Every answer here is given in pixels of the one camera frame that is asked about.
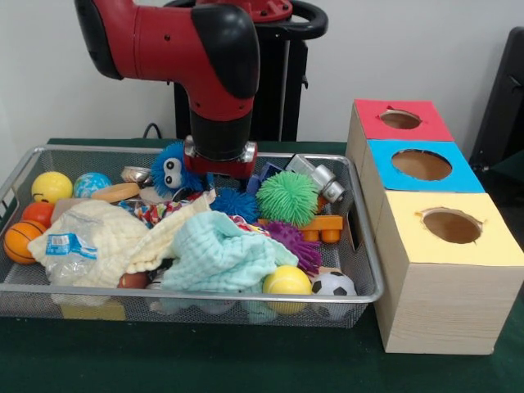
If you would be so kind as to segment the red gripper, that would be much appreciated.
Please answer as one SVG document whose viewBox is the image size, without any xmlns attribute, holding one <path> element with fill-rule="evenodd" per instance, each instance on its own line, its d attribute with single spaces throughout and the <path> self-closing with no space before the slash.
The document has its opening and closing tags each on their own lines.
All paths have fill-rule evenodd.
<svg viewBox="0 0 524 393">
<path fill-rule="evenodd" d="M 242 160 L 208 160 L 202 156 L 190 156 L 185 154 L 183 162 L 186 169 L 194 174 L 206 174 L 206 190 L 215 189 L 214 174 L 227 176 L 235 179 L 247 179 L 246 193 L 256 193 L 256 176 L 251 176 L 255 170 L 255 158 L 243 162 Z"/>
</svg>

